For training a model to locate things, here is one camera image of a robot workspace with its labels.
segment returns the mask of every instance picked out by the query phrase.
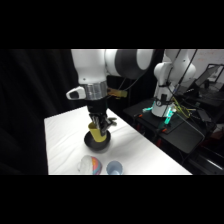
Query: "white table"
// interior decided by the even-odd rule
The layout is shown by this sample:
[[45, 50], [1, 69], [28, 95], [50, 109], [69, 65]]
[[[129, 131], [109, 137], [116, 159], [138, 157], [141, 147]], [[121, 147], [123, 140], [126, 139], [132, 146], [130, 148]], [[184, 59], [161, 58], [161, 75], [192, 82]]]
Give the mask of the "white table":
[[94, 153], [84, 143], [91, 123], [87, 107], [45, 119], [50, 175], [78, 175], [77, 165], [85, 155], [101, 161], [101, 175], [112, 160], [122, 163], [124, 175], [190, 175], [112, 111], [107, 114], [116, 117], [118, 125], [110, 128], [111, 142], [105, 153]]

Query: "green light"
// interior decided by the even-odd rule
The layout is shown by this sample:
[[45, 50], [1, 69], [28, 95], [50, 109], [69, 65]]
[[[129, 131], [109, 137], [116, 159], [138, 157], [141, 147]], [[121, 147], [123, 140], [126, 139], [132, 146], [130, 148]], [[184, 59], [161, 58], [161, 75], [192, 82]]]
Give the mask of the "green light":
[[143, 109], [143, 112], [152, 110], [152, 107]]
[[150, 110], [152, 110], [152, 109], [153, 109], [154, 104], [155, 104], [155, 101], [154, 101], [154, 103], [153, 103], [152, 107], [145, 108], [145, 109], [143, 109], [142, 111], [143, 111], [143, 112], [146, 112], [146, 111], [150, 111]]
[[173, 115], [173, 111], [171, 111], [171, 108], [170, 108], [167, 113], [167, 118], [165, 120], [165, 124], [169, 124], [172, 115]]

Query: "black background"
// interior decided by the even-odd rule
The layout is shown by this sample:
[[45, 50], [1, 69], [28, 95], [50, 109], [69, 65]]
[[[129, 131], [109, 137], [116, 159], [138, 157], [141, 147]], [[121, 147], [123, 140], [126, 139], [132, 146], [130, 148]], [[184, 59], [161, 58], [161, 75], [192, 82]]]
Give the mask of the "black background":
[[[153, 71], [163, 54], [164, 49], [156, 51], [128, 98], [108, 100], [111, 110], [123, 117], [123, 109], [153, 96]], [[108, 77], [108, 86], [118, 88], [122, 81]], [[126, 80], [122, 89], [133, 82]], [[44, 119], [85, 106], [66, 98], [77, 86], [70, 49], [0, 50], [0, 174], [48, 174]]]

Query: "yellow object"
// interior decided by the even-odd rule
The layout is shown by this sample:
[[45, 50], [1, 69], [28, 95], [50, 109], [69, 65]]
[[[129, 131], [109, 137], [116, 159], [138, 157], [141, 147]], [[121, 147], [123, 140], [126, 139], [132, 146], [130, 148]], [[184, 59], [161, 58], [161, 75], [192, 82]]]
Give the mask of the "yellow object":
[[101, 136], [100, 130], [96, 128], [96, 125], [92, 122], [89, 124], [89, 130], [96, 142], [104, 142], [107, 135]]
[[175, 102], [175, 106], [176, 106], [175, 108], [177, 112], [182, 113], [186, 118], [189, 118], [191, 116], [189, 113], [189, 110], [184, 106], [180, 106], [175, 97], [173, 97], [173, 99]]
[[110, 96], [117, 96], [117, 97], [127, 97], [128, 92], [127, 91], [123, 91], [123, 90], [117, 90], [117, 89], [112, 89], [112, 88], [108, 88], [108, 95]]

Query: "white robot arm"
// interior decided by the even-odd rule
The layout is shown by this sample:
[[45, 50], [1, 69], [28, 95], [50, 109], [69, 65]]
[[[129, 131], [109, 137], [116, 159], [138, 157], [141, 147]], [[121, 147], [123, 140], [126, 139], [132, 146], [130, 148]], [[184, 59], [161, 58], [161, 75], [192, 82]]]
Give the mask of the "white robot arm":
[[[99, 130], [100, 137], [106, 136], [107, 130], [114, 124], [106, 114], [107, 75], [138, 79], [148, 70], [154, 52], [154, 49], [72, 49], [80, 86], [69, 91], [67, 98], [86, 100], [90, 117], [94, 127]], [[160, 63], [155, 68], [158, 84], [152, 113], [159, 117], [167, 116], [166, 111], [172, 107], [170, 90], [174, 91], [190, 62], [187, 49], [166, 50], [165, 54], [171, 62]], [[191, 65], [183, 81], [193, 77], [194, 73], [195, 67]], [[105, 141], [105, 138], [98, 139], [99, 144]]]
[[170, 102], [172, 93], [179, 87], [178, 83], [189, 81], [196, 72], [193, 64], [190, 64], [188, 49], [167, 49], [165, 55], [170, 63], [160, 63], [155, 68], [155, 76], [158, 80], [155, 95], [156, 102], [152, 113], [158, 117], [167, 117], [169, 111], [174, 108]]

